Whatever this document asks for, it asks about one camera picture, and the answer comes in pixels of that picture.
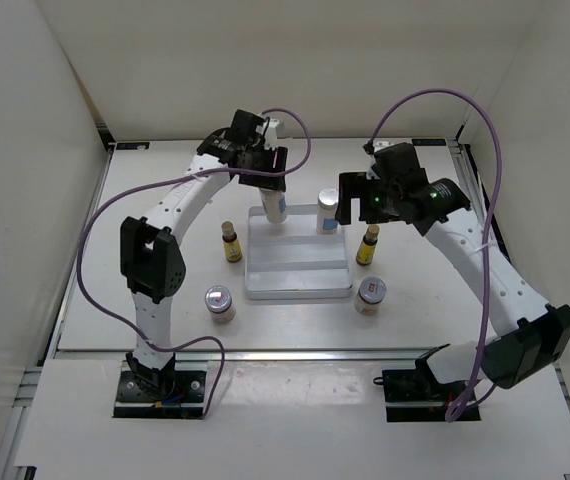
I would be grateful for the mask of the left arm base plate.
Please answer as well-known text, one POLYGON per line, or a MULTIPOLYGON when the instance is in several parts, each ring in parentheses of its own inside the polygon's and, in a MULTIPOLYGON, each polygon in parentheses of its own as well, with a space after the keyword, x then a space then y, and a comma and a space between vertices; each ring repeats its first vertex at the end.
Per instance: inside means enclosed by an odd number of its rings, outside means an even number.
POLYGON ((206 406, 207 370, 175 369, 160 389, 144 386, 127 367, 121 369, 112 416, 117 419, 197 420, 206 406))

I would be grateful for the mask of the white divided tray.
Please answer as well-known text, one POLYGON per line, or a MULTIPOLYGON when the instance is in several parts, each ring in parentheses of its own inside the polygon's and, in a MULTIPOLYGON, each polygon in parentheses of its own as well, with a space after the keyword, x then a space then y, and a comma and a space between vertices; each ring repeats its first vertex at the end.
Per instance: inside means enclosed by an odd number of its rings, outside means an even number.
POLYGON ((248 211, 245 291, 252 300, 324 300, 345 298, 353 287, 346 236, 316 232, 318 207, 291 205, 280 224, 264 209, 248 211))

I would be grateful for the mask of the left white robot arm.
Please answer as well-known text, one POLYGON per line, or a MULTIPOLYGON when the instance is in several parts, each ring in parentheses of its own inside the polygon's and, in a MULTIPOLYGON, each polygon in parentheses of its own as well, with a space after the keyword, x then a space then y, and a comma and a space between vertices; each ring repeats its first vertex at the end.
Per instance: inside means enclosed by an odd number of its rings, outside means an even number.
POLYGON ((287 149, 276 145, 271 123, 265 133, 241 138, 212 134, 196 150, 185 175, 145 215, 126 218, 120 227, 120 270, 132 293, 135 325, 144 334, 126 355, 139 388, 155 400, 175 390, 175 355, 170 348, 172 297, 186 277, 182 239, 214 195, 233 178, 230 168, 280 173, 287 149))

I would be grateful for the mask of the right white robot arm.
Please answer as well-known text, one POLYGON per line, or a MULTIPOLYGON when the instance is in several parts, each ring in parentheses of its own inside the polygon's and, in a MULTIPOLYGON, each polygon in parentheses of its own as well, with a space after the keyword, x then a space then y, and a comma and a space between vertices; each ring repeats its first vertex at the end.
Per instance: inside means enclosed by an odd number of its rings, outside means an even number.
POLYGON ((351 222, 359 200, 361 220, 412 225, 451 263, 482 305, 477 342, 445 345, 416 362, 419 374, 436 388, 487 379, 510 389, 555 363, 570 339, 570 307, 554 307, 517 272, 487 237, 469 199, 452 180, 421 180, 412 189, 364 172, 339 176, 337 221, 351 222))

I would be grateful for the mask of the short jar right red label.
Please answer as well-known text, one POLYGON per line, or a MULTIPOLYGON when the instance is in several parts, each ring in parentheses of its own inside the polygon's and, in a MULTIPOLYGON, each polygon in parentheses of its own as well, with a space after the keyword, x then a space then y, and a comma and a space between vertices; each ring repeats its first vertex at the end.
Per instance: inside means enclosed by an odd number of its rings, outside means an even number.
POLYGON ((387 294, 385 282, 379 277, 364 278, 356 291, 354 308, 362 315, 375 315, 387 294))

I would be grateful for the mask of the tall jar silver lid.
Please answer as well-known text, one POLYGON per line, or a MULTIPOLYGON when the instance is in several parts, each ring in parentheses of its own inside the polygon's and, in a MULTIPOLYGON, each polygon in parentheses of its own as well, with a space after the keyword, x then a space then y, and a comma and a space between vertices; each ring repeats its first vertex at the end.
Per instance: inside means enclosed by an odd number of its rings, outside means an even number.
POLYGON ((283 223, 287 218, 285 193, 269 189, 260 189, 259 193, 267 221, 271 224, 283 223))
POLYGON ((317 234, 334 234, 337 231, 338 222, 335 218, 337 207, 338 190, 336 188, 326 188, 319 192, 317 199, 317 234))

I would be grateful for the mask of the short jar left red label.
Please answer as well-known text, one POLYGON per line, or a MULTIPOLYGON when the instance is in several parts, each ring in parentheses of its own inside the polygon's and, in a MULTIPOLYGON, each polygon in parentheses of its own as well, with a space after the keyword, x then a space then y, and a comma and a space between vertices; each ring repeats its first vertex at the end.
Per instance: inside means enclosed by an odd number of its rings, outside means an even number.
POLYGON ((236 315, 231 292, 225 286, 215 285, 209 288, 205 293, 204 303, 215 323, 229 323, 236 315))

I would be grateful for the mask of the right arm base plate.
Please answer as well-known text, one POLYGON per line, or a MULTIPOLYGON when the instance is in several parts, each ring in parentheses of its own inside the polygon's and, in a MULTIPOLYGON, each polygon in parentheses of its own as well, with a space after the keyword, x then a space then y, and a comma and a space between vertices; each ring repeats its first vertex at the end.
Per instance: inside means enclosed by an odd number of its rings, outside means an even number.
POLYGON ((465 381, 430 386, 416 369, 383 370, 373 379, 383 389, 388 423, 443 423, 465 381))

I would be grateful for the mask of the short jar red label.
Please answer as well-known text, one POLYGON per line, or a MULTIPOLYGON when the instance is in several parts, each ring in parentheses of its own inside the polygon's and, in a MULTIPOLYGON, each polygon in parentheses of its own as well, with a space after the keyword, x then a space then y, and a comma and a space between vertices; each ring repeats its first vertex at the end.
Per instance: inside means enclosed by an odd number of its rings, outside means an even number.
POLYGON ((209 288, 205 293, 204 303, 215 323, 229 323, 236 315, 231 292, 225 286, 215 285, 209 288))
POLYGON ((354 308, 362 315, 375 315, 387 294, 385 282, 379 277, 364 278, 356 291, 354 308))

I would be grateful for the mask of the small yellow bottle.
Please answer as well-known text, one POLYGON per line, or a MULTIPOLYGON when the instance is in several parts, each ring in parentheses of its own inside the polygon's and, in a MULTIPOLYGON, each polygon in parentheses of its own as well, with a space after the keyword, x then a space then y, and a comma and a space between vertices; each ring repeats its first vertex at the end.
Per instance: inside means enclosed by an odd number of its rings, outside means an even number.
POLYGON ((221 231, 226 260, 230 263, 240 261, 242 259, 242 249, 233 223, 224 221, 221 224, 221 231))
POLYGON ((372 263, 379 233, 380 227, 378 225, 371 224, 367 227, 356 253, 356 262, 358 265, 368 266, 372 263))

